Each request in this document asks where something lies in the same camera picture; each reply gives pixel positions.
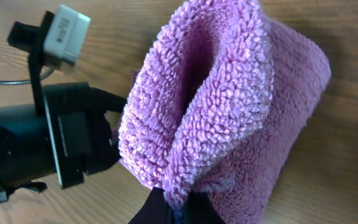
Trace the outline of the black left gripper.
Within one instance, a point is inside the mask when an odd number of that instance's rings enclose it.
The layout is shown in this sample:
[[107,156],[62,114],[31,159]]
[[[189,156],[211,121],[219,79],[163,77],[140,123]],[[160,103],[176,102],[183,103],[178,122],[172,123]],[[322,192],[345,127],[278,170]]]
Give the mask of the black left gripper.
[[60,187],[82,184],[86,175],[120,159],[107,111],[121,113],[126,99],[87,83],[47,85],[34,105],[0,107],[0,203],[17,189],[46,190],[42,177],[56,174]]

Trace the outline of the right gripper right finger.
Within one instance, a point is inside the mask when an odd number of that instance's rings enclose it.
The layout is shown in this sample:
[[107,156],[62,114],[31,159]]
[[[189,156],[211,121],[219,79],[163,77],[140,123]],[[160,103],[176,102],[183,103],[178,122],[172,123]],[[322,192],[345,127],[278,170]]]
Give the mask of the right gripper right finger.
[[184,224],[226,224],[206,192],[192,192],[184,207]]

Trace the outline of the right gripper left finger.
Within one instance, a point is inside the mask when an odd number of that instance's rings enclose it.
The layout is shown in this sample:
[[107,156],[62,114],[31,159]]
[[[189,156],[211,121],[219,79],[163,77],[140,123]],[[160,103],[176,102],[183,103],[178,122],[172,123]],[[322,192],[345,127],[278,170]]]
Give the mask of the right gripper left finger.
[[154,187],[142,208],[128,224],[171,224],[172,210],[163,196],[163,190]]

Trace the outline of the purple microfibre cloth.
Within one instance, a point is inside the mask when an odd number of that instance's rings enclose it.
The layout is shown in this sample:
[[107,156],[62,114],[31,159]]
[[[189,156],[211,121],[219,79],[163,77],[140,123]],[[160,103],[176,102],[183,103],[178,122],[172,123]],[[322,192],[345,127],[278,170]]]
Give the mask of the purple microfibre cloth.
[[186,1],[129,93],[121,163],[174,208],[206,192],[226,223],[261,223],[330,76],[324,52],[258,1]]

